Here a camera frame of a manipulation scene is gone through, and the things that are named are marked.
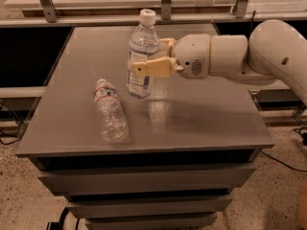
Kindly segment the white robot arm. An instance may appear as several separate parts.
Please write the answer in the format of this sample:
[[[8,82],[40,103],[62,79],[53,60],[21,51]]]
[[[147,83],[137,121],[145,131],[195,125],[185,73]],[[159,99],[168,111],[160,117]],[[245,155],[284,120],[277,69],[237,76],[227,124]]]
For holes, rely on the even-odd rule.
[[[250,85],[280,80],[307,104],[307,40],[286,22],[266,20],[249,37],[189,34],[160,42],[162,50],[154,59],[131,60],[129,69],[160,79],[217,76]]]

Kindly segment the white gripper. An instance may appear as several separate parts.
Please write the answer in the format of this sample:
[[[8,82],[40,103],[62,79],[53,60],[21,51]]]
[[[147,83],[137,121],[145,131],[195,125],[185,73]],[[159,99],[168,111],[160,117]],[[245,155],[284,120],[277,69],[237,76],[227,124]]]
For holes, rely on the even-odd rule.
[[[186,79],[205,79],[210,64],[209,34],[189,34],[178,42],[174,38],[160,38],[160,58],[133,61],[129,69],[138,76],[168,79],[175,73]]]

